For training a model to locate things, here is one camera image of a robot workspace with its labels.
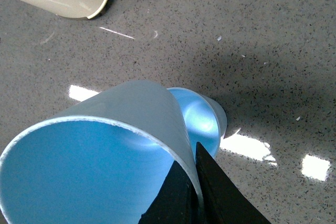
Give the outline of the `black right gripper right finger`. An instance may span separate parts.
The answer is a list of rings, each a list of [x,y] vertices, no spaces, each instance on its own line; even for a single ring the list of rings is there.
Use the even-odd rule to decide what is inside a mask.
[[[196,143],[196,169],[207,223],[270,223],[244,197],[200,142]]]

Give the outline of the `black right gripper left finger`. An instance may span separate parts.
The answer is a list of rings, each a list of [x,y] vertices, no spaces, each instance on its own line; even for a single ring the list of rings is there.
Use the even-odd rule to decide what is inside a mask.
[[[197,223],[197,196],[186,172],[174,161],[139,223]]]

